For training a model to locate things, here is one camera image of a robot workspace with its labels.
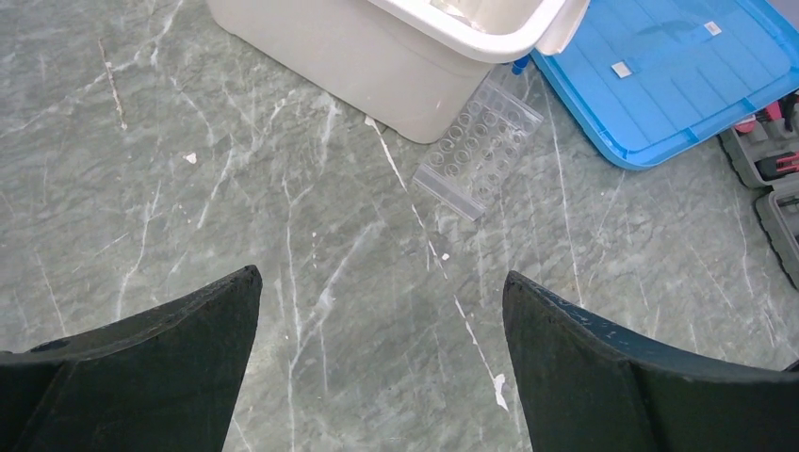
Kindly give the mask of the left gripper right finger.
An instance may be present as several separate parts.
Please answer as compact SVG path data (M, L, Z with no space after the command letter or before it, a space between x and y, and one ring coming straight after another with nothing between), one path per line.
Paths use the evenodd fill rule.
M505 337L536 451L794 451L798 369L648 338L512 271Z

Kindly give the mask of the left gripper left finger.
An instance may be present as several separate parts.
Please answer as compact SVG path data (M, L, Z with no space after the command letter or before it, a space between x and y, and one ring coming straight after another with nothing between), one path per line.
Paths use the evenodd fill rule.
M1 355L5 451L220 451L263 283L245 266L103 327Z

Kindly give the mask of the white plastic bin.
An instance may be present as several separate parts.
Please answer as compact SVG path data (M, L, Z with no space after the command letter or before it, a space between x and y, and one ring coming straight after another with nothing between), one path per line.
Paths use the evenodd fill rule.
M585 1L212 1L215 22L416 143L445 133L496 66L561 53Z

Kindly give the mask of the blue plastic tray lid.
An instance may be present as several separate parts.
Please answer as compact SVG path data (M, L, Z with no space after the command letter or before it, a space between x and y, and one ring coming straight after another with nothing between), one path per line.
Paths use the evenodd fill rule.
M767 1L593 1L531 58L598 152L647 170L798 87L798 29Z

